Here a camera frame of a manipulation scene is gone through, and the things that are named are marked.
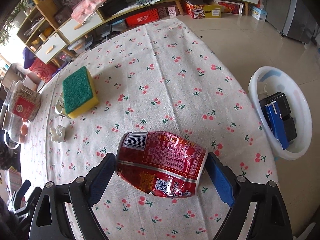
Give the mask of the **white tissue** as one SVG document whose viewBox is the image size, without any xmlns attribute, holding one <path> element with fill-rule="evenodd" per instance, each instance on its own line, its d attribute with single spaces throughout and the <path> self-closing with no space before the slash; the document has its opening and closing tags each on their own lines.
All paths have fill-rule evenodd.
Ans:
<svg viewBox="0 0 320 240">
<path fill-rule="evenodd" d="M 50 128 L 50 139 L 52 142 L 61 143 L 65 139 L 66 128 L 58 125 L 56 128 Z"/>
</svg>

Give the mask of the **red soda can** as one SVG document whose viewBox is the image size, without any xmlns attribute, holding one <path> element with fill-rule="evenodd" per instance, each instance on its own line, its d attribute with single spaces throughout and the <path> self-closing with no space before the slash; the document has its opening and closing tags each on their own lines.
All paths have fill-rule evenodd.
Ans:
<svg viewBox="0 0 320 240">
<path fill-rule="evenodd" d="M 156 197 L 188 198 L 197 193 L 208 151 L 165 131 L 123 135 L 116 174 L 133 187 Z"/>
</svg>

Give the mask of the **blue milk carton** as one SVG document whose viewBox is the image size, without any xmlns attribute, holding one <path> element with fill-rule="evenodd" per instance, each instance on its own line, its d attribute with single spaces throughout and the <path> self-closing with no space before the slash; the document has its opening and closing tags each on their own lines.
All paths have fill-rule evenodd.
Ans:
<svg viewBox="0 0 320 240">
<path fill-rule="evenodd" d="M 289 142 L 285 133 L 284 123 L 281 117 L 278 103 L 276 101 L 272 101 L 271 103 L 266 104 L 264 106 L 264 109 L 269 119 L 270 128 L 274 137 L 281 144 L 282 149 L 287 149 L 289 146 Z"/>
</svg>

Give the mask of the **green yellow scrub sponge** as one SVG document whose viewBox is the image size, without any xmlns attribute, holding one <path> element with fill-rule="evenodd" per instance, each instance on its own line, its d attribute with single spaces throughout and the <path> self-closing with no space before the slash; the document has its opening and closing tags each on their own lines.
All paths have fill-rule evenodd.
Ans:
<svg viewBox="0 0 320 240">
<path fill-rule="evenodd" d="M 71 119 L 86 113 L 99 103 L 94 81 L 83 66 L 62 82 L 65 113 Z"/>
</svg>

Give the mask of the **white torn snack wrapper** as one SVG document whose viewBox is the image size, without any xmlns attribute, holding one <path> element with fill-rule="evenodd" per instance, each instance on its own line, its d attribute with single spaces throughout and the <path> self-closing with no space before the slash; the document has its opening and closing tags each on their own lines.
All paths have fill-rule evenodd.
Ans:
<svg viewBox="0 0 320 240">
<path fill-rule="evenodd" d="M 54 111 L 52 113 L 52 116 L 55 118 L 62 117 L 62 118 L 69 118 L 70 119 L 70 117 L 66 113 L 63 93 L 61 93 L 59 98 L 57 99 L 57 102 L 54 106 Z"/>
</svg>

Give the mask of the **white plastic trash basin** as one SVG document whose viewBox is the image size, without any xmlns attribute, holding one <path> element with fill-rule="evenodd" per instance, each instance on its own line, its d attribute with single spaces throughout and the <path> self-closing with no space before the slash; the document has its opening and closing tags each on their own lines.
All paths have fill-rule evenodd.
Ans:
<svg viewBox="0 0 320 240">
<path fill-rule="evenodd" d="M 311 143 L 312 118 L 295 81 L 282 70 L 264 66 L 252 75 L 248 90 L 274 155 L 286 160 L 302 157 Z"/>
</svg>

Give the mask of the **orange tangerine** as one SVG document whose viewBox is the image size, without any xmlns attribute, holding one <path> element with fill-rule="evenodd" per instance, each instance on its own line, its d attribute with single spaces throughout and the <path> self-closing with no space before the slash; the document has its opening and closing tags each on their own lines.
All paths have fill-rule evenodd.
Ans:
<svg viewBox="0 0 320 240">
<path fill-rule="evenodd" d="M 23 136 L 26 136 L 27 133 L 28 133 L 28 126 L 25 125 L 25 124 L 23 124 L 23 125 L 21 126 L 21 134 L 22 134 Z"/>
</svg>

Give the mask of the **clear seed jar red label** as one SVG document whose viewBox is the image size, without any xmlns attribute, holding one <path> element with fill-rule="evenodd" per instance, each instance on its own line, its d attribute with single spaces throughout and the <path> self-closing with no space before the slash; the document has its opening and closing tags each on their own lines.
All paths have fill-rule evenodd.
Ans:
<svg viewBox="0 0 320 240">
<path fill-rule="evenodd" d="M 23 84 L 12 81 L 4 101 L 8 111 L 28 121 L 33 121 L 41 106 L 41 94 Z"/>
</svg>

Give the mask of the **cherry print tablecloth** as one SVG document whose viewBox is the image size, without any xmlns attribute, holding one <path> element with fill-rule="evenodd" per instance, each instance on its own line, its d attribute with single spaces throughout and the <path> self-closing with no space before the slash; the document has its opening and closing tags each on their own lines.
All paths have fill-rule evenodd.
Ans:
<svg viewBox="0 0 320 240">
<path fill-rule="evenodd" d="M 99 105 L 75 119 L 53 117 L 63 80 L 81 67 Z M 262 124 L 244 89 L 207 45 L 176 19 L 127 31 L 63 68 L 42 89 L 41 107 L 21 147 L 21 176 L 32 187 L 86 175 L 127 132 L 168 131 L 215 153 L 236 175 L 277 181 Z M 50 128 L 66 128 L 61 143 Z M 208 174 L 197 195 L 165 199 L 113 176 L 93 207 L 109 239 L 212 239 L 228 212 Z"/>
</svg>

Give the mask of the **black device on floor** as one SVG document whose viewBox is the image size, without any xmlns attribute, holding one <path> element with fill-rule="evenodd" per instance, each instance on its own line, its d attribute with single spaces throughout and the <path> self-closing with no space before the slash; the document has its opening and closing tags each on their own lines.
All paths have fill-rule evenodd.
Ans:
<svg viewBox="0 0 320 240">
<path fill-rule="evenodd" d="M 85 38 L 85 49 L 90 49 L 90 47 L 93 45 L 93 36 L 88 36 Z"/>
<path fill-rule="evenodd" d="M 108 40 L 112 36 L 112 26 L 111 25 L 105 25 L 101 32 L 101 38 Z"/>
</svg>

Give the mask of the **colourful snack cardboard box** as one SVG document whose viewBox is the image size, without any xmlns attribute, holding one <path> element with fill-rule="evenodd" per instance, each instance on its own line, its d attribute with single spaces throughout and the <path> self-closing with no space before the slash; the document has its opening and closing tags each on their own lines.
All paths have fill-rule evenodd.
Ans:
<svg viewBox="0 0 320 240">
<path fill-rule="evenodd" d="M 201 18 L 220 18 L 222 14 L 222 7 L 215 2 L 206 4 L 199 0 L 186 0 L 185 8 L 187 14 L 195 20 Z"/>
</svg>

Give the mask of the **pink cloth on cabinet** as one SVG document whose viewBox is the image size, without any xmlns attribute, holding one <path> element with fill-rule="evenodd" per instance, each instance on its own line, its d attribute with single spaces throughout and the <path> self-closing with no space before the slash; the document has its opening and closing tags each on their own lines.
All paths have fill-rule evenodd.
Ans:
<svg viewBox="0 0 320 240">
<path fill-rule="evenodd" d="M 72 12 L 72 19 L 79 24 L 85 23 L 107 0 L 82 0 Z"/>
</svg>

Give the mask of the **long wooden TV cabinet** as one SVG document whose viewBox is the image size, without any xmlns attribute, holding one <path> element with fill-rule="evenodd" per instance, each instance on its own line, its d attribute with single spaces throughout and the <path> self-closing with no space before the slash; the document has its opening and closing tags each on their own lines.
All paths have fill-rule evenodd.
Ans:
<svg viewBox="0 0 320 240">
<path fill-rule="evenodd" d="M 156 5 L 165 2 L 177 3 L 181 0 L 161 0 Z M 235 0 L 246 4 L 258 4 L 259 0 Z M 21 24 L 17 36 L 24 42 L 41 61 L 48 63 L 61 51 L 67 49 L 68 45 L 74 43 L 81 37 L 90 33 L 95 28 L 120 17 L 125 17 L 129 13 L 147 7 L 134 0 L 126 0 L 127 7 L 108 16 L 106 13 L 106 4 L 98 8 L 84 22 L 79 24 L 76 20 L 69 17 L 65 22 L 59 24 L 54 14 L 58 7 L 54 0 L 43 0 L 31 10 L 30 14 Z"/>
</svg>

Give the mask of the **red gift box under cabinet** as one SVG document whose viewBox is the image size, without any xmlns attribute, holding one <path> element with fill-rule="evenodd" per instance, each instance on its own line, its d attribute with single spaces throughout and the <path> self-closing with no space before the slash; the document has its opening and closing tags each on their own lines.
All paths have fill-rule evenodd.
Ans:
<svg viewBox="0 0 320 240">
<path fill-rule="evenodd" d="M 149 9 L 125 18 L 125 22 L 128 27 L 136 27 L 138 25 L 144 25 L 150 22 L 156 22 L 158 20 L 159 20 L 159 14 L 157 9 Z"/>
</svg>

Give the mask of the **grey refrigerator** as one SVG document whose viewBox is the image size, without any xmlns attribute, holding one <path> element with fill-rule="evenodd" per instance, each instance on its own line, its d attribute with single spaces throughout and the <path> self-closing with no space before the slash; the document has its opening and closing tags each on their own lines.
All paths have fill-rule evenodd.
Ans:
<svg viewBox="0 0 320 240">
<path fill-rule="evenodd" d="M 302 0 L 266 0 L 266 21 L 285 37 L 308 44 L 316 33 L 316 20 Z"/>
</svg>

